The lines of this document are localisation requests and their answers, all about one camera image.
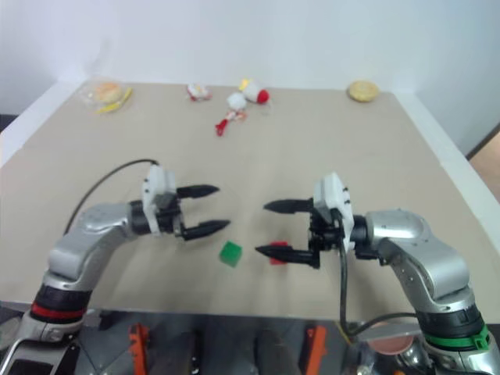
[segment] floor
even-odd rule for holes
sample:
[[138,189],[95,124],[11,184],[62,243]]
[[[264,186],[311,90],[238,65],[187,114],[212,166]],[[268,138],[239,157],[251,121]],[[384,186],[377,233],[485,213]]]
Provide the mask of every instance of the floor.
[[500,133],[470,160],[470,164],[500,202]]
[[[131,375],[128,328],[137,322],[151,330],[148,354],[153,362],[166,355],[169,343],[179,334],[201,331],[204,337],[201,372],[204,375],[256,375],[253,343],[255,332],[261,329],[276,331],[298,361],[305,330],[313,323],[285,318],[123,313],[108,330],[87,327],[82,330],[82,351],[76,375]],[[347,345],[333,322],[314,323],[321,323],[327,329],[328,354],[323,357],[319,375],[341,373]]]

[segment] white toy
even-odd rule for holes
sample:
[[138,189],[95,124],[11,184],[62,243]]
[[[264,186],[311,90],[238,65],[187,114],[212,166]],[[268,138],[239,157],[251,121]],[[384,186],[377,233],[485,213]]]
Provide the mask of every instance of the white toy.
[[265,104],[269,100],[269,92],[254,80],[244,79],[239,88],[250,102]]
[[212,92],[201,84],[189,84],[186,88],[187,94],[193,102],[209,100],[212,97]]
[[216,125],[216,133],[219,137],[224,135],[227,124],[232,120],[239,120],[246,118],[245,107],[247,106],[247,101],[241,92],[234,92],[227,97],[227,105],[230,111],[227,113],[226,117]]

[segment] beige table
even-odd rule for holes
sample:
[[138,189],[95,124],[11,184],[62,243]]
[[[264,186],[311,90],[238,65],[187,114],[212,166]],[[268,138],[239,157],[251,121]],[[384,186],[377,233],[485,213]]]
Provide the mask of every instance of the beige table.
[[[338,318],[339,266],[322,254],[320,271],[271,266],[256,245],[307,244],[306,215],[282,216],[262,205],[308,198],[314,184],[337,171],[355,211],[402,207],[424,216],[434,233],[469,263],[486,320],[500,323],[500,257],[467,204],[393,95],[359,104],[341,91],[272,90],[272,108],[248,109],[222,138],[214,124],[229,88],[193,103],[183,86],[138,84],[118,112],[97,116],[68,100],[0,170],[2,261],[0,300],[29,302],[82,194],[128,160],[149,157],[175,171],[177,184],[215,184],[221,192],[183,202],[187,224],[231,219],[218,234],[188,243],[143,237],[116,251],[91,304],[107,309]],[[107,181],[88,201],[140,196],[147,166]],[[235,269],[218,254],[243,246]],[[377,262],[349,256],[348,316],[411,311],[396,277]]]

